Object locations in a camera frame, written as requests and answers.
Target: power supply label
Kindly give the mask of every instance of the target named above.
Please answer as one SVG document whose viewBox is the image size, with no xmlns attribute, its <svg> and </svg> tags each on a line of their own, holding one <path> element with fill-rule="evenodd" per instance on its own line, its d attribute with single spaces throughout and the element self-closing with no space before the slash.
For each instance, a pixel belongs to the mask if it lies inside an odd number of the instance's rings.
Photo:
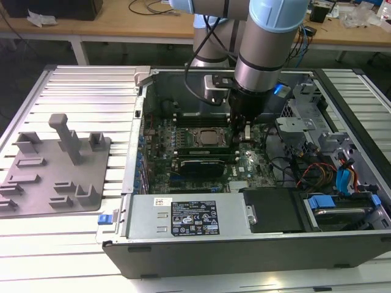
<svg viewBox="0 0 391 293">
<path fill-rule="evenodd" d="M 220 234 L 215 201 L 173 201 L 171 218 L 174 236 Z"/>
</svg>

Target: table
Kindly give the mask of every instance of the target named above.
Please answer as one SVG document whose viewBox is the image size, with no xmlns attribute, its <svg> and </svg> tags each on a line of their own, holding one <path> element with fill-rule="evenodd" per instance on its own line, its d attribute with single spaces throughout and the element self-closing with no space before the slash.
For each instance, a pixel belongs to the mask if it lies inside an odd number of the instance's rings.
<svg viewBox="0 0 391 293">
<path fill-rule="evenodd" d="M 95 21 L 58 20 L 57 26 L 43 28 L 25 19 L 9 18 L 9 22 L 26 39 L 69 41 L 79 65 L 89 64 L 83 42 L 193 43 L 192 15 L 136 15 L 128 10 L 129 3 L 130 0 L 104 0 Z M 156 8 L 167 9 L 167 4 Z M 141 2 L 135 3 L 133 9 L 145 11 Z M 308 16 L 304 24 L 318 30 L 312 49 L 391 52 L 391 34 L 377 26 L 345 29 L 339 20 L 310 23 Z M 0 21 L 0 38 L 16 38 L 4 21 Z"/>
<path fill-rule="evenodd" d="M 134 75 L 139 69 L 66 66 L 45 70 L 0 138 L 0 182 L 4 180 L 18 152 L 17 146 L 12 143 L 20 131 L 36 131 L 41 139 L 58 138 L 55 130 L 48 127 L 47 121 L 59 109 L 68 115 L 68 123 L 72 124 L 78 137 L 88 137 L 89 131 L 99 130 L 112 139 L 104 198 L 99 211 L 0 219 L 2 292 L 47 292 L 49 289 L 64 293 L 111 292 L 113 288 L 129 293 L 314 292 L 314 287 L 322 286 L 332 288 L 333 292 L 389 292 L 391 253 L 352 269 L 145 280 L 122 277 L 102 251 L 101 245 L 96 243 L 95 235 L 98 214 L 117 208 L 121 201 L 134 97 L 137 95 Z M 353 95 L 357 96 L 357 91 L 363 100 L 384 99 L 365 77 L 355 77 L 351 70 L 325 72 L 334 79 L 333 82 L 351 107 L 357 107 L 357 103 L 351 99 Z M 110 94 L 102 88 L 110 89 Z M 355 111 L 364 114 L 365 109 L 355 108 Z M 386 111 L 381 112 L 379 106 L 378 110 L 371 111 L 376 114 L 380 112 L 382 117 L 378 117 L 379 121 L 384 119 Z M 338 124 L 337 116 L 331 118 L 338 128 L 343 129 L 343 125 Z M 361 121 L 368 121 L 368 116 L 361 118 Z M 384 127 L 382 134 L 387 134 L 387 127 Z M 384 145 L 387 144 L 385 137 L 377 138 Z"/>
</svg>

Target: slotted aluminum surface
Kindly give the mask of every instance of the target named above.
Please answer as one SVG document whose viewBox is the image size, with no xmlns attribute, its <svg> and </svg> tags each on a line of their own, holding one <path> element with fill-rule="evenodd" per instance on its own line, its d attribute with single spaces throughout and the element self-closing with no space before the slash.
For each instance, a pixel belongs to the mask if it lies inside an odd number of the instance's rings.
<svg viewBox="0 0 391 293">
<path fill-rule="evenodd" d="M 313 287 L 319 286 L 332 287 L 333 291 L 338 292 L 389 292 L 391 253 L 358 268 L 342 270 L 298 270 L 156 280 L 127 280 L 122 277 L 118 268 L 103 253 L 101 245 L 96 244 L 95 232 L 98 214 L 118 208 L 120 204 L 129 125 L 133 116 L 131 101 L 135 97 L 131 91 L 134 87 L 133 69 L 59 67 L 53 73 L 49 72 L 43 87 L 38 90 L 34 105 L 30 105 L 32 109 L 27 110 L 22 123 L 11 133 L 11 142 L 15 141 L 17 132 L 25 128 L 34 129 L 43 139 L 56 138 L 57 135 L 45 125 L 47 118 L 53 112 L 71 109 L 65 111 L 69 122 L 76 131 L 83 129 L 78 132 L 78 136 L 85 137 L 90 131 L 89 126 L 102 127 L 113 144 L 104 185 L 104 200 L 99 211 L 0 220 L 2 292 L 313 292 Z M 64 82 L 61 95 L 50 95 L 53 81 L 56 84 Z M 112 82 L 121 84 L 121 90 L 127 93 L 100 95 L 95 87 Z M 77 89 L 84 88 L 84 83 L 88 83 L 93 95 L 88 95 L 88 92 L 79 95 L 81 92 Z M 76 106 L 66 108 L 65 104 Z M 29 126 L 30 123 L 35 123 L 33 128 Z M 7 145 L 1 151 L 0 173 L 6 172 L 17 151 L 18 148 L 13 145 Z"/>
<path fill-rule="evenodd" d="M 324 70 L 362 126 L 391 161 L 391 103 L 366 76 L 353 70 Z M 339 131 L 344 127 L 333 110 L 327 111 Z"/>
</svg>

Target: wooden desk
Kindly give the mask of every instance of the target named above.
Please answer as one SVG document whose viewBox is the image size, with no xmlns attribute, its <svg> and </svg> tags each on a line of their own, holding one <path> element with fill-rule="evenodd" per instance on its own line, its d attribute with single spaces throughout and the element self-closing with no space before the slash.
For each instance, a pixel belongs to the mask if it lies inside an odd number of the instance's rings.
<svg viewBox="0 0 391 293">
<path fill-rule="evenodd" d="M 79 65 L 88 64 L 83 42 L 192 44 L 192 15 L 137 15 L 128 10 L 129 3 L 130 0 L 104 0 L 95 21 L 58 20 L 57 26 L 39 28 L 26 19 L 8 20 L 26 39 L 70 41 Z M 146 12 L 141 2 L 132 8 Z M 168 5 L 156 5 L 156 9 L 167 8 Z M 377 26 L 345 29 L 336 19 L 326 20 L 323 24 L 306 20 L 304 24 L 318 30 L 312 49 L 391 52 L 391 34 Z M 1 37 L 16 38 L 4 20 L 0 21 Z"/>
</svg>

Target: dark floor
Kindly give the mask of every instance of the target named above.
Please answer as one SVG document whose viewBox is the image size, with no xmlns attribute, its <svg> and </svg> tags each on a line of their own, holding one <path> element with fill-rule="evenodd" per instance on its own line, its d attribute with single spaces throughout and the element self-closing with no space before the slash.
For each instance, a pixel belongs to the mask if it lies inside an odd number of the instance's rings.
<svg viewBox="0 0 391 293">
<path fill-rule="evenodd" d="M 17 112 L 46 63 L 76 64 L 68 42 L 29 42 L 42 60 L 23 42 L 17 41 L 16 44 L 15 52 L 0 47 L 0 133 Z M 120 43 L 87 43 L 86 46 L 91 65 L 182 66 L 192 53 L 192 46 L 188 45 L 127 44 L 127 56 L 122 54 Z M 367 60 L 372 52 L 349 52 L 342 63 L 335 61 L 336 55 L 335 51 L 310 49 L 299 67 L 361 68 L 384 93 L 391 86 L 391 57 L 379 56 L 371 66 L 367 65 Z M 295 65 L 295 60 L 290 63 L 292 67 Z"/>
</svg>

